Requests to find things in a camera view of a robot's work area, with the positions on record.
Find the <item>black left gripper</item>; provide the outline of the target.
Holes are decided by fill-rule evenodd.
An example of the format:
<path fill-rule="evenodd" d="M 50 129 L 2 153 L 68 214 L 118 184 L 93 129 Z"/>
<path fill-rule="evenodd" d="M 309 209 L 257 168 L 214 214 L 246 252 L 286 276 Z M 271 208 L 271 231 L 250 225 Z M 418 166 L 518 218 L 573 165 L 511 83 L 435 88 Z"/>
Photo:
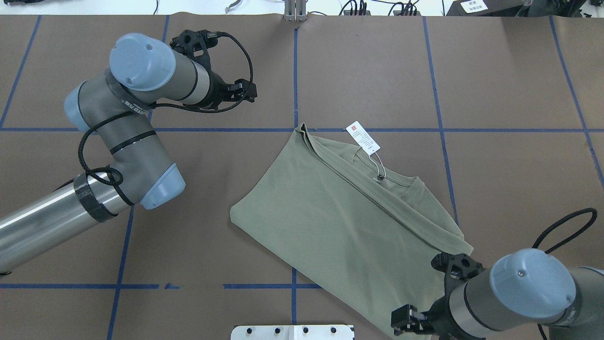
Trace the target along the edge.
<path fill-rule="evenodd" d="M 258 97 L 257 86 L 246 79 L 238 79 L 233 84 L 227 84 L 217 73 L 209 73 L 210 86 L 205 95 L 205 109 L 218 109 L 223 102 L 238 102 L 239 100 L 255 102 Z"/>

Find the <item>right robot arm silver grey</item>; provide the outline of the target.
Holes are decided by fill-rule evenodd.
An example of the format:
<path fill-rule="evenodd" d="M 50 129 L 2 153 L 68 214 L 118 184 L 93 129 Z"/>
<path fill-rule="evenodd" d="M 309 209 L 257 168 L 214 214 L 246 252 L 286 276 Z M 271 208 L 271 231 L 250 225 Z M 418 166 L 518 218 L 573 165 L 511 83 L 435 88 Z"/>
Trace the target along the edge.
<path fill-rule="evenodd" d="M 406 304 L 391 313 L 395 336 L 435 334 L 441 340 L 485 340 L 526 323 L 551 340 L 601 340 L 603 271 L 567 268 L 539 249 L 523 249 L 485 269 L 466 254 L 441 253 L 445 294 L 425 312 Z"/>

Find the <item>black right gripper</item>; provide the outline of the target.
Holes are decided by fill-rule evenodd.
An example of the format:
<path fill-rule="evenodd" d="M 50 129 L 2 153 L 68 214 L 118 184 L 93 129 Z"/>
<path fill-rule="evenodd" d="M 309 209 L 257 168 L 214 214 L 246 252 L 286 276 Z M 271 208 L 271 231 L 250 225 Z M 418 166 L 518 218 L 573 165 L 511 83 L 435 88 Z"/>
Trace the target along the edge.
<path fill-rule="evenodd" d="M 445 294 L 434 301 L 428 311 L 419 312 L 412 304 L 403 305 L 391 312 L 391 328 L 394 335 L 403 333 L 437 335 L 440 340 L 483 340 L 464 331 L 453 318 L 450 298 L 456 288 L 462 288 L 467 282 L 445 284 Z"/>

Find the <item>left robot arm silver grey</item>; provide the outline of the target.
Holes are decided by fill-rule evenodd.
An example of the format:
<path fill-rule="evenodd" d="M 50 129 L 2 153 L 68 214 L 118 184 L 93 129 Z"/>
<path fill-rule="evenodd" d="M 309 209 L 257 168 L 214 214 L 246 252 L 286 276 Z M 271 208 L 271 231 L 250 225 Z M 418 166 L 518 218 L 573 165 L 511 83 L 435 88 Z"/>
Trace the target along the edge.
<path fill-rule="evenodd" d="M 209 49 L 222 37 L 243 51 L 249 78 L 226 83 L 213 72 Z M 147 210 L 183 192 L 185 181 L 149 121 L 171 107 L 203 114 L 232 110 L 257 97 L 249 53 L 226 32 L 184 30 L 169 43 L 142 33 L 120 37 L 107 69 L 66 97 L 67 118 L 83 136 L 83 172 L 51 194 L 1 219 L 1 275 L 122 211 Z"/>

